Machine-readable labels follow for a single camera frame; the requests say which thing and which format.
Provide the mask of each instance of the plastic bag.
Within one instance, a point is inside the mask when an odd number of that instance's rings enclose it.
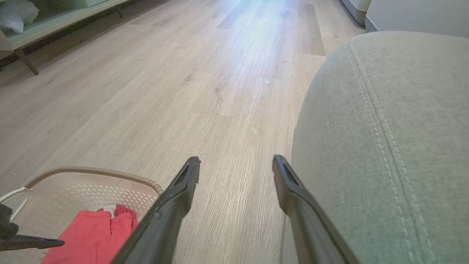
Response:
[[[23,33],[24,22],[33,23],[38,13],[28,0],[8,0],[0,6],[0,27]]]

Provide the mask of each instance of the light gray sofa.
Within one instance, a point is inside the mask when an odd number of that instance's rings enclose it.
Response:
[[[343,45],[309,87],[291,164],[362,263],[469,263],[469,39]],[[288,218],[283,245],[295,263]]]

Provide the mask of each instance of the red cloth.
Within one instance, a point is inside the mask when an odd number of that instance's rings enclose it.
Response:
[[[41,264],[109,264],[137,225],[135,212],[118,206],[113,219],[107,211],[80,211],[59,236],[65,244],[52,248]]]

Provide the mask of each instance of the mint green shelf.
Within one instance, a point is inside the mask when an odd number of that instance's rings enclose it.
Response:
[[[5,36],[13,46],[13,49],[17,49],[125,1],[126,0],[107,0],[89,8],[77,8],[61,12],[41,14],[33,24],[25,25],[23,33],[9,31],[5,33]]]

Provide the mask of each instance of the laundry basket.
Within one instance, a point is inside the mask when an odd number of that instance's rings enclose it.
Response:
[[[60,167],[25,187],[0,198],[13,209],[11,222],[18,234],[58,238],[81,210],[97,211],[121,204],[135,211],[140,221],[163,189],[154,181],[119,171],[88,167]],[[2,263],[40,263],[47,249],[28,248],[0,252]]]

